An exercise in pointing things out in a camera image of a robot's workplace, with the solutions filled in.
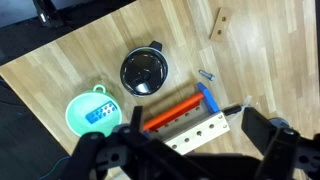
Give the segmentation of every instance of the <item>blue clamp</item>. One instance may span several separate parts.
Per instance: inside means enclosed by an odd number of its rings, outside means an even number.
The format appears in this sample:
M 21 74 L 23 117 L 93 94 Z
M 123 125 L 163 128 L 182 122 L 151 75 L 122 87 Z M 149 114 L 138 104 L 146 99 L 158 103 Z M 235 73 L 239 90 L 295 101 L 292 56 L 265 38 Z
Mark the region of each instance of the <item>blue clamp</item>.
M 220 109 L 216 103 L 216 101 L 213 99 L 213 96 L 211 95 L 209 89 L 203 85 L 201 82 L 197 83 L 198 90 L 202 92 L 204 95 L 204 103 L 209 111 L 210 114 L 215 114 L 217 112 L 220 112 Z

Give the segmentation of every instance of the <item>dark background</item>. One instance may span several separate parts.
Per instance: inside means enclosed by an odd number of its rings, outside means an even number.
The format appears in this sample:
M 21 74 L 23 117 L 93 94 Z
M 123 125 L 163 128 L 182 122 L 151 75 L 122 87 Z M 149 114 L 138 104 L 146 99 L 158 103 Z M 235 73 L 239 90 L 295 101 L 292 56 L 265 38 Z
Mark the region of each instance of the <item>dark background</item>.
M 0 66 L 132 2 L 52 0 L 68 23 L 43 27 L 32 0 L 0 1 Z M 68 156 L 0 77 L 0 179 L 39 179 Z M 57 179 L 68 160 L 44 179 Z

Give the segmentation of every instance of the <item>black pot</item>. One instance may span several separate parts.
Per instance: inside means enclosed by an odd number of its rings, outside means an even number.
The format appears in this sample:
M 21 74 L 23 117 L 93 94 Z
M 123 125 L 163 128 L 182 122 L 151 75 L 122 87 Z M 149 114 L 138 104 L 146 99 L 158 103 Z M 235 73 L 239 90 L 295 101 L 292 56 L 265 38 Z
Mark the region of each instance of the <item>black pot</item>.
M 166 58 L 161 53 L 162 44 L 152 41 L 131 51 L 121 66 L 121 82 L 132 95 L 146 96 L 162 86 L 168 74 Z

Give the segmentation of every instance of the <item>wooden table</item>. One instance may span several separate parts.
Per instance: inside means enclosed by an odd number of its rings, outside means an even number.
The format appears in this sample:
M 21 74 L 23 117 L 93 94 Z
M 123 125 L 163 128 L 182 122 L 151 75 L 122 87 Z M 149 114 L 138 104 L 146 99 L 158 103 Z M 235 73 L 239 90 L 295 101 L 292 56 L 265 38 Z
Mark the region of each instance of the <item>wooden table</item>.
M 233 12 L 225 42 L 209 40 L 218 9 Z M 163 44 L 169 74 L 154 95 L 130 95 L 120 81 L 128 52 L 152 40 Z M 311 0 L 139 0 L 0 68 L 1 76 L 61 145 L 72 153 L 78 137 L 64 114 L 68 103 L 101 83 L 119 101 L 124 122 L 144 106 L 148 120 L 196 93 L 211 89 L 221 108 L 242 103 L 279 116 L 306 137 L 320 132 L 315 2 Z M 198 70 L 212 72 L 214 82 Z M 240 129 L 200 147 L 261 157 Z

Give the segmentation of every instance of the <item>mint green colander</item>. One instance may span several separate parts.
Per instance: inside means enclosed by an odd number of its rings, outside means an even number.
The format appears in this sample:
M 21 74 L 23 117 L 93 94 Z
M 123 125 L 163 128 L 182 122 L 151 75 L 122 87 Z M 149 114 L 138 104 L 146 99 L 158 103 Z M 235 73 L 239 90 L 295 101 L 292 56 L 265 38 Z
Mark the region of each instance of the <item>mint green colander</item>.
M 90 123 L 86 119 L 88 114 L 108 102 L 115 106 L 115 111 L 94 123 Z M 118 102 L 101 84 L 94 86 L 93 90 L 86 91 L 74 98 L 69 103 L 65 116 L 69 128 L 78 136 L 88 132 L 102 132 L 105 136 L 109 136 L 112 129 L 121 124 L 122 121 Z

